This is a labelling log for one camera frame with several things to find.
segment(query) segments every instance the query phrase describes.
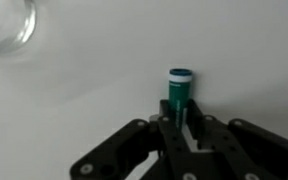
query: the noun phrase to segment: white surface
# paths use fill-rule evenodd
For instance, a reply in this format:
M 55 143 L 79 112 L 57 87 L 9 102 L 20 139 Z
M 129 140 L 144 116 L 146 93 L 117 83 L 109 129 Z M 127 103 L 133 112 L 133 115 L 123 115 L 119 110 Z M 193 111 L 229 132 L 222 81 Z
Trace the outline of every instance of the white surface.
M 288 138 L 288 1 L 38 3 L 32 41 L 0 56 L 0 180 L 68 180 L 104 138 L 158 112 L 172 67 L 198 73 L 204 112 Z

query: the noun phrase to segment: small green bottle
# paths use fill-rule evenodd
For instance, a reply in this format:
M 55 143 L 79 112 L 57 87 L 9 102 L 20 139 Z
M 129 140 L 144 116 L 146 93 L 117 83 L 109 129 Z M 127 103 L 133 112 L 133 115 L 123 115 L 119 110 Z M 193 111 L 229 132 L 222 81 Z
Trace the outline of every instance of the small green bottle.
M 176 127 L 181 130 L 186 120 L 185 108 L 190 98 L 190 86 L 193 73 L 188 69 L 171 69 L 169 72 L 169 105 L 171 119 L 175 120 Z

